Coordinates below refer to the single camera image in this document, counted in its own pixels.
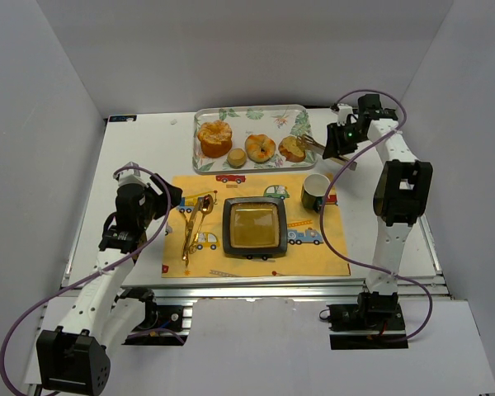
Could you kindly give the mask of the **silver metal tongs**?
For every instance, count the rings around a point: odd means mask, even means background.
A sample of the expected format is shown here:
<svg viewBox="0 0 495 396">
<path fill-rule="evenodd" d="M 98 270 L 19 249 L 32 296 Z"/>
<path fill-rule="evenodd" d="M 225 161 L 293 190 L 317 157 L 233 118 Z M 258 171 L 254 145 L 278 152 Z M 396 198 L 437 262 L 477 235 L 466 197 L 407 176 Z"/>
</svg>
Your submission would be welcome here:
<svg viewBox="0 0 495 396">
<path fill-rule="evenodd" d="M 325 147 L 314 140 L 314 138 L 308 134 L 302 134 L 297 137 L 298 141 L 304 146 L 305 149 L 313 151 L 318 156 L 322 157 Z M 329 160 L 338 163 L 339 165 L 349 165 L 349 169 L 355 171 L 357 168 L 356 162 L 351 162 L 349 158 L 338 156 L 338 157 L 330 157 Z"/>
</svg>

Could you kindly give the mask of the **sliced bread piece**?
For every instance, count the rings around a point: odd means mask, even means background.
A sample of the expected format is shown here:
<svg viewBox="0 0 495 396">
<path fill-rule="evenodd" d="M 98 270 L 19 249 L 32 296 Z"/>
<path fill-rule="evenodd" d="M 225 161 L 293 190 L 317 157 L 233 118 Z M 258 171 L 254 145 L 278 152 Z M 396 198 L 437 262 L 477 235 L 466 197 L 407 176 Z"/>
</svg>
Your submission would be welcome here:
<svg viewBox="0 0 495 396">
<path fill-rule="evenodd" d="M 306 158 L 304 144 L 300 139 L 293 135 L 283 138 L 278 146 L 278 150 L 289 162 L 300 163 Z"/>
</svg>

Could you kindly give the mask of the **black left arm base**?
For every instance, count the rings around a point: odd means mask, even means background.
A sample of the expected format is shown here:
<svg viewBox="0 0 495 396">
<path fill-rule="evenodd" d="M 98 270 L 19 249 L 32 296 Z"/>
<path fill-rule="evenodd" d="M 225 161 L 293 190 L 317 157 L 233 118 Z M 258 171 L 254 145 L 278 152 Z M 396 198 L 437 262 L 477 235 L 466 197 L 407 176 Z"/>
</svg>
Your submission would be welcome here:
<svg viewBox="0 0 495 396">
<path fill-rule="evenodd" d="M 143 287 L 123 291 L 115 297 L 114 303 L 122 299 L 136 299 L 145 304 L 144 320 L 132 330 L 132 333 L 144 332 L 144 335 L 127 337 L 125 345 L 181 347 L 186 341 L 187 335 L 182 335 L 182 305 L 158 304 L 154 292 Z"/>
</svg>

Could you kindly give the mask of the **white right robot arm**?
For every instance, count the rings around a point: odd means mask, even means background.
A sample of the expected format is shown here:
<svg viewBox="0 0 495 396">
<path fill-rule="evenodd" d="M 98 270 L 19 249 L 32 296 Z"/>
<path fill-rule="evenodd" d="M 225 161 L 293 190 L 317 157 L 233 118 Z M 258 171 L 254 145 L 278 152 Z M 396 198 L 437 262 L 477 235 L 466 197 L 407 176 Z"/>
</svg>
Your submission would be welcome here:
<svg viewBox="0 0 495 396">
<path fill-rule="evenodd" d="M 399 268 L 406 240 L 413 225 L 423 216 L 429 195 L 433 167 L 413 154 L 401 127 L 407 112 L 398 117 L 395 109 L 384 108 L 380 98 L 393 99 L 386 92 L 360 89 L 357 113 L 345 108 L 342 100 L 332 106 L 337 121 L 327 125 L 324 159 L 342 159 L 350 166 L 366 151 L 375 149 L 383 164 L 373 195 L 378 234 L 370 270 L 365 278 L 365 299 L 393 299 L 401 279 Z"/>
</svg>

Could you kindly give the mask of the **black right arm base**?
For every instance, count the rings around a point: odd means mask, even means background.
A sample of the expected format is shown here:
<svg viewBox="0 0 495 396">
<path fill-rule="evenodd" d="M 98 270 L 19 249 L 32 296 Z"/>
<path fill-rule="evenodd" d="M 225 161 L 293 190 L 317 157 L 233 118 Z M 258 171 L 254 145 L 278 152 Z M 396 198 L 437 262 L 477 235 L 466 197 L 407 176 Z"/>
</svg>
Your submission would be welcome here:
<svg viewBox="0 0 495 396">
<path fill-rule="evenodd" d="M 408 348 L 396 293 L 361 292 L 354 304 L 330 304 L 318 317 L 329 325 L 330 347 L 334 351 Z"/>
</svg>

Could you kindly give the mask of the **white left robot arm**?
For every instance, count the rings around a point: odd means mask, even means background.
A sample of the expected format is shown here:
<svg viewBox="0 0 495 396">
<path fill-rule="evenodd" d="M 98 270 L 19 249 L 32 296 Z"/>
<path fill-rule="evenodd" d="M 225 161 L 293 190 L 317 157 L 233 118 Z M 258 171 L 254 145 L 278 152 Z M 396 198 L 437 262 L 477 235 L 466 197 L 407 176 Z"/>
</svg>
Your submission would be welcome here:
<svg viewBox="0 0 495 396">
<path fill-rule="evenodd" d="M 101 394 L 111 355 L 150 319 L 153 293 L 121 286 L 148 242 L 149 225 L 180 205 L 182 189 L 157 174 L 143 181 L 139 171 L 123 171 L 115 179 L 115 211 L 103 225 L 92 278 L 56 328 L 42 331 L 36 341 L 41 385 L 47 390 Z"/>
</svg>

